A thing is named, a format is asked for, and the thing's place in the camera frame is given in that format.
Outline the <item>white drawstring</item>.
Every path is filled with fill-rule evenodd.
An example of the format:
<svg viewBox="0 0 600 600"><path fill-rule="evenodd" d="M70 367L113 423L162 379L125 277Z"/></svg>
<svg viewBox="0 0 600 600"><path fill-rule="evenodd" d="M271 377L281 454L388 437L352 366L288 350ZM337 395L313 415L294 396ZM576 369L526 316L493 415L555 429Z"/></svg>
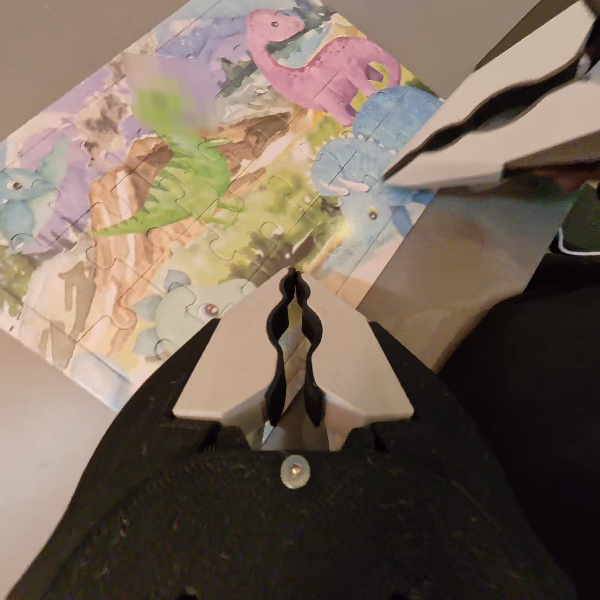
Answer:
<svg viewBox="0 0 600 600"><path fill-rule="evenodd" d="M564 256L572 257L584 257L584 258L598 258L599 250L581 250L576 249L574 246L569 246L566 241L563 227L560 227L556 235L556 247L557 252Z"/></svg>

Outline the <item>dinosaur jigsaw puzzle board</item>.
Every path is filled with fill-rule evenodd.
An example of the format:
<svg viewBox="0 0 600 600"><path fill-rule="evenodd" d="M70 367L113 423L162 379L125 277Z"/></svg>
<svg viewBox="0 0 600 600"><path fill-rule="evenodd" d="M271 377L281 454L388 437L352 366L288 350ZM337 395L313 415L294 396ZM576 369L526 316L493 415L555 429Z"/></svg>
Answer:
<svg viewBox="0 0 600 600"><path fill-rule="evenodd" d="M442 105L320 1L190 1L1 142L1 331L114 411L279 270L356 307Z"/></svg>

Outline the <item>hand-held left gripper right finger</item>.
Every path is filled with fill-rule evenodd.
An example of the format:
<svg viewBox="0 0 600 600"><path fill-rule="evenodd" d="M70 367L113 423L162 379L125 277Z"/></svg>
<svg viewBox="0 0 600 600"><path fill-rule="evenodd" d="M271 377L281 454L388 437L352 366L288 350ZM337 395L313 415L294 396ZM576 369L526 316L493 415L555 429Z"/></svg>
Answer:
<svg viewBox="0 0 600 600"><path fill-rule="evenodd" d="M329 450L352 430L410 419L414 408L368 320L309 274L296 275L296 299L309 342L305 409Z"/></svg>

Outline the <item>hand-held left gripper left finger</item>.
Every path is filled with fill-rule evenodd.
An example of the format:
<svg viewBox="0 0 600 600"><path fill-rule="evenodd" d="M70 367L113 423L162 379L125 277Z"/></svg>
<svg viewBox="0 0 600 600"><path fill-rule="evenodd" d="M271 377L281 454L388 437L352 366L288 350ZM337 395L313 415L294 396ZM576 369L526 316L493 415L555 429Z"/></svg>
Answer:
<svg viewBox="0 0 600 600"><path fill-rule="evenodd" d="M287 395L280 339L295 283L294 268L284 268L224 314L173 407L175 417L226 427L278 424Z"/></svg>

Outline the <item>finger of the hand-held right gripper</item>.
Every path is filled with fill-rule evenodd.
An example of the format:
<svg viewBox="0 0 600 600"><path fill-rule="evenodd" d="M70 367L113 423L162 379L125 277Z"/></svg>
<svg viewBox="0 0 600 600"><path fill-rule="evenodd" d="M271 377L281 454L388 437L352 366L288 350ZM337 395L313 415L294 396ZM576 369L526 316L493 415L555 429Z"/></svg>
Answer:
<svg viewBox="0 0 600 600"><path fill-rule="evenodd" d="M472 72L398 155L410 162L479 128L494 113L531 104L536 88L572 80L598 20L578 1Z"/></svg>
<svg viewBox="0 0 600 600"><path fill-rule="evenodd" d="M406 189L494 187L521 173L599 165L599 63L514 118L411 152L383 176Z"/></svg>

